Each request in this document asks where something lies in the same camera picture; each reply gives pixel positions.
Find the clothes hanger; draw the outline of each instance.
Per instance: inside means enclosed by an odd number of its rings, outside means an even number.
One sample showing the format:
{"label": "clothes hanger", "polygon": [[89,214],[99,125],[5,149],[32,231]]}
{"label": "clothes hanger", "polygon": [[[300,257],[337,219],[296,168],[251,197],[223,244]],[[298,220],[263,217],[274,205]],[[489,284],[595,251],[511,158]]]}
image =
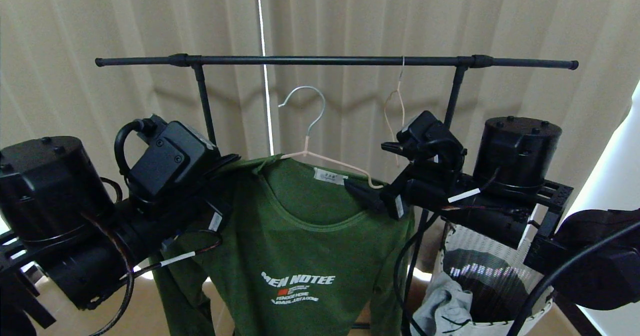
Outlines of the clothes hanger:
{"label": "clothes hanger", "polygon": [[309,137],[310,137],[310,134],[311,134],[311,128],[313,128],[313,126],[316,123],[318,123],[318,121],[320,121],[320,118],[322,118],[322,116],[325,114],[325,108],[327,108],[327,100],[325,99],[325,95],[322,94],[322,92],[320,92],[319,89],[317,89],[316,87],[313,87],[313,86],[296,87],[296,88],[294,88],[293,91],[291,91],[288,94],[288,96],[285,98],[284,102],[281,105],[278,105],[278,108],[280,108],[282,106],[285,106],[287,104],[287,102],[289,101],[289,98],[291,98],[291,96],[296,91],[301,90],[301,89],[305,89],[305,88],[312,89],[312,90],[316,91],[317,94],[320,96],[320,98],[322,98],[322,110],[320,111],[320,115],[315,119],[315,121],[311,122],[309,127],[306,129],[306,136],[304,137],[304,149],[301,152],[285,154],[284,156],[281,157],[281,160],[284,160],[286,158],[295,157],[295,156],[303,156],[303,157],[313,156],[313,157],[316,157],[316,158],[320,158],[321,160],[325,160],[327,162],[332,162],[332,163],[335,163],[337,165],[345,166],[345,167],[347,167],[349,169],[356,170],[356,171],[360,172],[361,174],[364,174],[366,176],[366,180],[368,181],[368,185],[371,188],[378,189],[378,188],[384,187],[382,185],[378,185],[378,186],[374,185],[373,182],[371,181],[371,175],[368,172],[366,172],[365,170],[363,170],[363,169],[360,169],[360,168],[352,166],[352,165],[348,165],[347,163],[344,163],[344,162],[340,162],[340,161],[337,161],[337,160],[332,160],[329,157],[325,157],[325,156],[322,156],[320,154],[313,153],[313,152],[309,151]]}
{"label": "clothes hanger", "polygon": [[[386,98],[384,102],[384,120],[386,121],[386,126],[389,128],[389,133],[391,133],[391,138],[393,138],[396,142],[398,142],[396,138],[396,134],[391,128],[391,124],[389,124],[389,118],[387,117],[387,103],[393,98],[394,94],[398,94],[398,99],[400,99],[400,106],[402,107],[402,124],[403,127],[405,125],[405,103],[402,101],[402,94],[400,94],[400,83],[402,82],[402,74],[405,72],[405,56],[402,56],[402,68],[400,68],[400,76],[398,76],[398,86],[392,91],[389,96]],[[395,166],[400,167],[400,160],[398,160],[398,155],[395,155]]]}

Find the gray garment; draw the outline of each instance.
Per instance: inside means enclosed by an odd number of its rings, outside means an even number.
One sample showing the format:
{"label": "gray garment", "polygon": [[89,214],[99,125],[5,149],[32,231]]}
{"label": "gray garment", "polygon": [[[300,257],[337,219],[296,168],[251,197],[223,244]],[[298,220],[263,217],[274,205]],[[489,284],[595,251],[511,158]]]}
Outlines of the gray garment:
{"label": "gray garment", "polygon": [[[430,282],[422,306],[413,314],[413,318],[429,336],[451,335],[451,331],[471,322],[469,310],[472,299],[471,292],[463,291],[458,282],[446,272],[441,272]],[[418,335],[412,326],[411,336]]]}

